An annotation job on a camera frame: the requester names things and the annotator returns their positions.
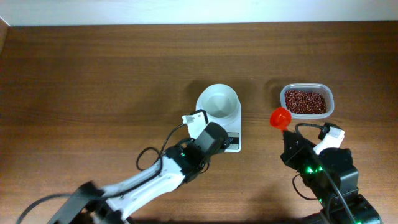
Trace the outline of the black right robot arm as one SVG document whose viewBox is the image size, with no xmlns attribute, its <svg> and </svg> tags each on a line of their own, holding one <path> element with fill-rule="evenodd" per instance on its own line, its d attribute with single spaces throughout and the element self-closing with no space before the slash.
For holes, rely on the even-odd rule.
<svg viewBox="0 0 398 224">
<path fill-rule="evenodd" d="M 382 223 L 376 209 L 359 193 L 359 171 L 349 149 L 340 145 L 345 132 L 331 128 L 320 143 L 283 131 L 282 162 L 297 171 L 322 209 L 318 223 Z"/>
</svg>

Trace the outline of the orange plastic measuring scoop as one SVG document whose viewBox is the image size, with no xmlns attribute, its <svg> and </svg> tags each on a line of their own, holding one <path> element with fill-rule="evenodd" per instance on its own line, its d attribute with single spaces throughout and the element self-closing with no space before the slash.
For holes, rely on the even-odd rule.
<svg viewBox="0 0 398 224">
<path fill-rule="evenodd" d="M 273 128 L 280 130 L 282 133 L 288 130 L 287 128 L 291 123 L 291 121 L 292 121 L 291 113 L 286 108 L 283 107 L 275 109 L 274 112 L 271 114 L 269 120 L 270 125 Z"/>
</svg>

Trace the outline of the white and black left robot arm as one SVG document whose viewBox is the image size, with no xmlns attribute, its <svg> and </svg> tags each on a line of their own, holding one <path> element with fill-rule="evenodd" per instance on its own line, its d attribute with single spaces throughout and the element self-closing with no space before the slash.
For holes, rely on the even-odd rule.
<svg viewBox="0 0 398 224">
<path fill-rule="evenodd" d="M 228 146 L 228 133 L 210 122 L 159 153 L 151 167 L 134 177 L 102 188 L 92 182 L 79 186 L 49 222 L 127 223 L 134 212 L 156 197 L 198 177 L 211 157 Z"/>
</svg>

